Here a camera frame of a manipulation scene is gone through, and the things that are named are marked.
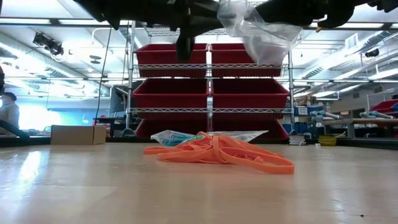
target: orange rubber band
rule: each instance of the orange rubber band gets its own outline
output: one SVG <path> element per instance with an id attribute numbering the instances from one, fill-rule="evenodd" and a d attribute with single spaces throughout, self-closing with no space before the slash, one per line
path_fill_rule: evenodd
<path id="1" fill-rule="evenodd" d="M 169 162 L 202 162 L 210 164 L 237 164 L 268 174 L 293 174 L 294 165 L 283 155 L 273 153 L 226 135 L 209 136 L 181 143 L 178 146 L 147 147 L 144 154 L 158 154 L 157 159 Z"/>

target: cardboard box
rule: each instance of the cardboard box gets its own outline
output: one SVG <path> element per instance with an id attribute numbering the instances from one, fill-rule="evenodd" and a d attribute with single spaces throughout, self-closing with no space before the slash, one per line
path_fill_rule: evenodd
<path id="1" fill-rule="evenodd" d="M 51 128 L 51 144 L 54 145 L 94 145 L 104 144 L 104 126 L 61 126 Z"/>

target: red plastic bin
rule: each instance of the red plastic bin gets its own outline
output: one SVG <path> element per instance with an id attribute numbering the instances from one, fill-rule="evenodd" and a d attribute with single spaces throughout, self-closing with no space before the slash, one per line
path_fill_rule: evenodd
<path id="1" fill-rule="evenodd" d="M 206 108 L 205 79 L 149 78 L 133 93 L 137 108 Z M 206 113 L 139 113 L 144 119 L 205 119 Z"/>
<path id="2" fill-rule="evenodd" d="M 206 132 L 206 120 L 193 121 L 159 121 L 142 120 L 136 129 L 136 135 L 140 138 L 150 138 L 151 135 L 165 130 L 178 131 L 187 134 L 198 134 L 200 131 Z"/>
<path id="3" fill-rule="evenodd" d="M 289 92 L 271 78 L 214 79 L 214 108 L 285 108 Z M 224 119 L 282 119 L 282 113 L 214 113 Z"/>
<path id="4" fill-rule="evenodd" d="M 278 121 L 213 120 L 213 131 L 268 131 L 256 139 L 288 139 L 289 135 Z"/>
<path id="5" fill-rule="evenodd" d="M 385 114 L 396 113 L 393 110 L 393 107 L 396 104 L 398 104 L 398 100 L 383 101 L 383 102 L 379 103 L 378 105 L 372 107 L 371 111 L 377 111 L 377 112 L 385 113 Z"/>
<path id="6" fill-rule="evenodd" d="M 212 44 L 212 64 L 254 64 L 243 44 Z M 280 68 L 213 69 L 213 77 L 279 77 Z"/>
<path id="7" fill-rule="evenodd" d="M 195 44 L 187 64 L 206 64 L 207 44 Z M 174 44 L 149 44 L 136 51 L 139 65 L 180 64 Z M 140 77 L 191 77 L 203 78 L 206 69 L 156 69 L 139 71 Z"/>

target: wooden table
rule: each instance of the wooden table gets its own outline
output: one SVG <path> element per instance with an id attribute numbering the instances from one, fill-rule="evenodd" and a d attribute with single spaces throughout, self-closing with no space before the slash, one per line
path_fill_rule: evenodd
<path id="1" fill-rule="evenodd" d="M 322 124 L 325 127 L 325 134 L 328 134 L 328 126 L 334 124 L 347 125 L 347 137 L 355 138 L 355 124 L 381 124 L 390 127 L 398 126 L 398 119 L 372 119 L 372 118 L 348 118 L 348 119 L 334 119 L 324 120 Z"/>
<path id="2" fill-rule="evenodd" d="M 153 145 L 2 149 L 1 223 L 398 223 L 397 151 L 264 146 L 295 163 L 268 175 L 159 162 Z"/>

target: plastic bag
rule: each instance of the plastic bag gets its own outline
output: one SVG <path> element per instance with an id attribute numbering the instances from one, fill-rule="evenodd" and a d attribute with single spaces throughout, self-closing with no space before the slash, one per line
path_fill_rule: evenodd
<path id="1" fill-rule="evenodd" d="M 215 131 L 209 132 L 207 134 L 211 136 L 217 134 L 225 134 L 231 138 L 249 142 L 267 132 L 268 131 Z M 161 143 L 164 146 L 176 146 L 183 142 L 202 139 L 204 138 L 204 136 L 165 130 L 157 134 L 153 134 L 150 138 L 155 139 L 157 142 Z"/>
<path id="2" fill-rule="evenodd" d="M 299 26 L 264 22 L 245 0 L 221 0 L 217 19 L 230 36 L 242 39 L 246 52 L 259 65 L 280 65 L 302 31 Z"/>

